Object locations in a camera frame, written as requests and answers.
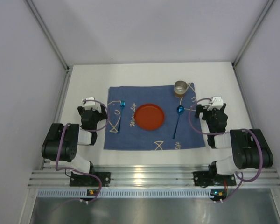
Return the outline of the blue metal spoon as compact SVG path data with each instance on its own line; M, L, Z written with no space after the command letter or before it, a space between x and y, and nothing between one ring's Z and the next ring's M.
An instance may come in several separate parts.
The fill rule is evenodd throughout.
M179 119L180 119L180 116L183 114L183 112L184 112L184 106L183 106L183 105L179 105L179 106L177 107L178 118L177 118L177 122L176 122L176 125L175 125L175 130L174 130L174 134L173 134L173 139L175 139L176 132L177 132L177 127L178 127L178 123L179 123Z

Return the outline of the blue fish placemat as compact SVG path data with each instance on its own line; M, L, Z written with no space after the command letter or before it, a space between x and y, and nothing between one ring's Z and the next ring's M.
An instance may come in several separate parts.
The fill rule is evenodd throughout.
M195 85L188 84L182 98L174 95L172 85L165 86L120 86L108 90L108 111L110 115L105 130L104 149L121 151L180 150L205 147L200 120L195 119L193 103L196 101ZM125 101L121 119L120 102ZM165 113L163 125L153 131L140 128L135 122L135 111L143 104L158 105ZM173 134L177 122L177 107L184 106L180 116L175 139Z

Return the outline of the brown paper cup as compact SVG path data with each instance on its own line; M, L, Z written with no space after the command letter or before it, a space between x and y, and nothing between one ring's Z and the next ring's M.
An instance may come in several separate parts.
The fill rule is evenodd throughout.
M174 95L181 98L185 95L188 89L188 84L184 81L176 81L174 84Z

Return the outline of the blue metal fork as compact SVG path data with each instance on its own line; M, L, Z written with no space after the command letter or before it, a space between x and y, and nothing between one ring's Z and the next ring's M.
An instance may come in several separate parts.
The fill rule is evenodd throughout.
M121 100L120 102L120 118L119 118L119 124L118 124L118 133L120 133L120 128L121 128L121 119L122 119L122 115L123 115L123 110L125 108L125 101Z

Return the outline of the red plate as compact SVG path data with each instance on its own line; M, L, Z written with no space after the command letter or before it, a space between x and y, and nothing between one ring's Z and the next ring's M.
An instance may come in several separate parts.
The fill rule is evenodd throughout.
M147 131L160 128L165 121L164 111L155 104L143 104L135 111L136 124Z

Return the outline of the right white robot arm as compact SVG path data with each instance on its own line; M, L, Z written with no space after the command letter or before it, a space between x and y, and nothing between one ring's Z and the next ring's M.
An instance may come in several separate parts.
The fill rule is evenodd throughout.
M213 107L196 106L195 117L202 115L209 132L207 142L211 148L229 148L232 155L209 165L211 175L231 175L247 168L270 168L273 153L260 129L232 129L226 132L228 116L224 113L226 104Z

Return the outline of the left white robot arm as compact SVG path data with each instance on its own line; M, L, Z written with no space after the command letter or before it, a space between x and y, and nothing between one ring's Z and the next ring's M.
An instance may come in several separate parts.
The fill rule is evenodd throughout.
M42 145L42 157L55 163L55 169L70 169L78 174L94 175L93 164L77 154L77 147L93 146L102 130L98 123L107 120L107 109L104 104L79 106L81 124L53 123Z

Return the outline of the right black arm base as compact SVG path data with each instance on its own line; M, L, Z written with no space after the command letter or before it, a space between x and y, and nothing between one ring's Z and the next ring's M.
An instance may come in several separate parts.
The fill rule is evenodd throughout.
M196 187L206 188L209 186L236 186L234 175L211 174L209 171L193 172L194 185Z

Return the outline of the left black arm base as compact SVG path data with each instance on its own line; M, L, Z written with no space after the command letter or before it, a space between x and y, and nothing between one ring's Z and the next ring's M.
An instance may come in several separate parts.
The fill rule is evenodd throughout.
M111 181L111 173L110 172L95 172L95 174L102 182L102 187L107 187ZM71 187L98 187L99 181L88 175L81 175L71 173L70 183Z

